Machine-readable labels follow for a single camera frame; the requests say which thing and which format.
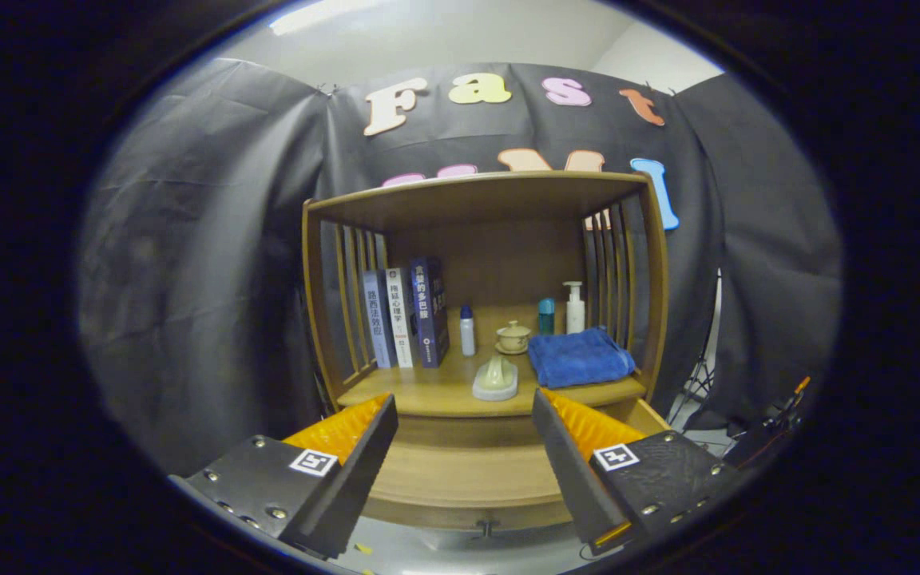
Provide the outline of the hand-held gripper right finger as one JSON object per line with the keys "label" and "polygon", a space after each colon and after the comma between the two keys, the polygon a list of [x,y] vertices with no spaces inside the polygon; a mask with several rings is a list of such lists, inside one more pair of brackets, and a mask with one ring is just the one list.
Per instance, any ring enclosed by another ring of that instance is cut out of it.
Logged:
{"label": "hand-held gripper right finger", "polygon": [[534,394],[532,420],[594,554],[665,542],[740,482],[736,467],[674,430],[640,430],[546,388]]}

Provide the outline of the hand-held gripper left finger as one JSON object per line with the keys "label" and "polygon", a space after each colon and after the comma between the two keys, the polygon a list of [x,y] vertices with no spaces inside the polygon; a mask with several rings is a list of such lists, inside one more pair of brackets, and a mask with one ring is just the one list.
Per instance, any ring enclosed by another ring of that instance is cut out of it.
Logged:
{"label": "hand-held gripper left finger", "polygon": [[285,439],[253,434],[187,476],[183,494],[320,559],[346,552],[399,428],[390,393]]}

